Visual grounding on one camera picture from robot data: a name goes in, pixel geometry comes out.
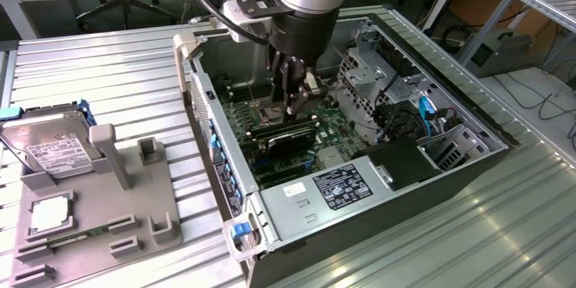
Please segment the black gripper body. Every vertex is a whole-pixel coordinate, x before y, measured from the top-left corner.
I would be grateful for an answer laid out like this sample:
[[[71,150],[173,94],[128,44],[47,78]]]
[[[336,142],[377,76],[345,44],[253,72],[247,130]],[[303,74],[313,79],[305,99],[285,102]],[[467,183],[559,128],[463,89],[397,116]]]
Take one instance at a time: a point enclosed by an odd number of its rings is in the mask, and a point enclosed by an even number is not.
[[[336,9],[321,14],[295,11],[273,16],[269,44],[284,55],[316,62],[327,50],[336,19]]]

